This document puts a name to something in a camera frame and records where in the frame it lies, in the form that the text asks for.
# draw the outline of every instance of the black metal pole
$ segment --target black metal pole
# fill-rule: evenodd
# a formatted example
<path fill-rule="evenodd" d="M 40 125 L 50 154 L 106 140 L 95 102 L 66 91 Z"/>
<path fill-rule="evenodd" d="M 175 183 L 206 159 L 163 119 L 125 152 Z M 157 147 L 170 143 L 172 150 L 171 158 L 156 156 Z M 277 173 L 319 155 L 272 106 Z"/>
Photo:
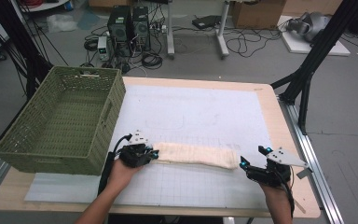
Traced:
<path fill-rule="evenodd" d="M 280 99 L 288 105 L 293 105 L 297 96 L 302 92 L 298 125 L 303 134 L 307 134 L 305 126 L 312 76 L 336 45 L 357 12 L 358 0 L 343 0 L 298 70 L 271 84 L 273 89 L 277 89 L 290 82 L 286 90 L 280 94 Z"/>
<path fill-rule="evenodd" d="M 9 0 L 0 0 L 0 23 L 22 58 L 27 61 L 27 97 L 30 99 L 37 88 L 35 79 L 42 82 L 52 64 L 38 51 Z"/>

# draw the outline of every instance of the human arm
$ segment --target human arm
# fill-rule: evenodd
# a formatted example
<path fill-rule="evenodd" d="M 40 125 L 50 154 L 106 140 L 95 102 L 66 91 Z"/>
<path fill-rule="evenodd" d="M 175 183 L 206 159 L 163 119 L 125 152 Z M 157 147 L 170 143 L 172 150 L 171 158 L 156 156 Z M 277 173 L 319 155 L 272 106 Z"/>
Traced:
<path fill-rule="evenodd" d="M 266 203 L 271 213 L 274 224 L 291 224 L 290 203 L 287 194 L 283 189 L 276 189 L 264 184 L 260 184 L 261 189 L 266 195 Z"/>
<path fill-rule="evenodd" d="M 140 169 L 142 167 L 130 168 L 124 165 L 122 160 L 115 160 L 106 188 L 77 219 L 76 224 L 103 223 L 118 194 L 129 185 L 132 176 Z"/>

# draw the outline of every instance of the floor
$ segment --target floor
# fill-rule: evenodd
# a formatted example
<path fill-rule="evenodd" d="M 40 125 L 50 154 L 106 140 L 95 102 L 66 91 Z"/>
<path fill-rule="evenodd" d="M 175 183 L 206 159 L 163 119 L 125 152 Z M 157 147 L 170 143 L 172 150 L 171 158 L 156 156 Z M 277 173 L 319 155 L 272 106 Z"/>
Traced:
<path fill-rule="evenodd" d="M 76 10 L 71 14 L 75 21 L 82 20 L 84 16 Z M 189 19 L 175 19 L 174 23 L 191 27 Z M 79 66 L 85 62 L 86 55 L 83 37 L 104 24 L 105 19 L 98 19 L 92 28 L 48 34 L 48 38 L 69 65 Z M 270 84 L 296 71 L 307 56 L 289 53 L 283 41 L 278 39 L 269 41 L 250 58 L 230 52 L 225 60 L 221 60 L 212 33 L 182 31 L 175 33 L 174 37 L 176 54 L 173 60 L 167 57 L 166 49 L 163 49 L 161 56 L 164 61 L 159 69 L 133 69 L 126 76 Z M 340 41 L 351 52 L 351 56 L 328 56 L 317 70 L 310 89 L 307 131 L 344 222 L 358 223 L 358 47 L 344 39 Z M 358 45 L 358 40 L 350 41 Z M 250 44 L 249 48 L 255 48 L 255 45 Z M 48 55 L 53 64 L 64 65 L 52 47 L 48 47 Z M 284 88 L 279 88 L 276 93 L 283 91 Z M 24 102 L 25 97 L 12 62 L 0 61 L 0 133 Z M 77 217 L 76 213 L 0 212 L 0 223 L 68 223 Z M 236 223 L 246 221 L 245 217 L 236 218 Z M 295 218 L 294 222 L 328 223 L 328 219 L 322 213 L 317 219 Z M 272 221 L 269 218 L 256 218 L 253 223 Z"/>

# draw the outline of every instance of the basket handle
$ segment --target basket handle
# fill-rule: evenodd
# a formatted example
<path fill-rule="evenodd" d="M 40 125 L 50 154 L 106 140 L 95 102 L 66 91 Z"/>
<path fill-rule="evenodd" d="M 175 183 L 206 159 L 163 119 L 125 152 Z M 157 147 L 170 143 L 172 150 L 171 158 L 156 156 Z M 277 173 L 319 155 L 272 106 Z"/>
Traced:
<path fill-rule="evenodd" d="M 95 70 L 87 70 L 87 68 L 82 68 L 79 70 L 79 74 L 81 77 L 99 77 L 98 71 Z"/>
<path fill-rule="evenodd" d="M 103 112 L 103 122 L 106 122 L 107 117 L 109 116 L 109 113 L 110 113 L 110 111 L 112 110 L 112 107 L 113 107 L 113 103 L 112 103 L 112 101 L 109 99 L 109 100 L 108 100 L 107 107 L 106 107 L 106 109 L 105 109 L 104 112 Z"/>
<path fill-rule="evenodd" d="M 34 161 L 37 163 L 62 163 L 62 160 L 60 158 L 37 158 L 34 159 Z"/>

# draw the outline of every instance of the grid sheet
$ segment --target grid sheet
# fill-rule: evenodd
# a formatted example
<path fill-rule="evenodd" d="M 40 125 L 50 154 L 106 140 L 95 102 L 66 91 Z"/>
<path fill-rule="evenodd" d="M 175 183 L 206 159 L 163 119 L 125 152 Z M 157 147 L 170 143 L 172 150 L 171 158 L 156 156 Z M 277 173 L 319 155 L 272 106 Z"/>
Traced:
<path fill-rule="evenodd" d="M 257 147 L 269 147 L 270 141 L 254 92 L 132 85 L 126 89 L 110 151 L 121 136 L 141 130 L 150 144 L 174 142 L 231 148 L 238 158 L 242 155 L 252 165 L 265 165 L 266 158 Z M 61 183 L 62 190 L 54 188 L 40 194 L 42 189 L 48 189 L 42 188 L 47 183 L 46 175 L 36 175 L 27 201 L 90 203 L 90 195 L 95 195 L 70 186 L 69 181 L 67 185 Z M 48 178 L 59 177 L 61 181 L 76 178 Z M 71 195 L 65 195 L 68 188 Z M 260 187 L 247 179 L 241 168 L 232 171 L 200 164 L 148 164 L 115 203 L 267 209 Z"/>

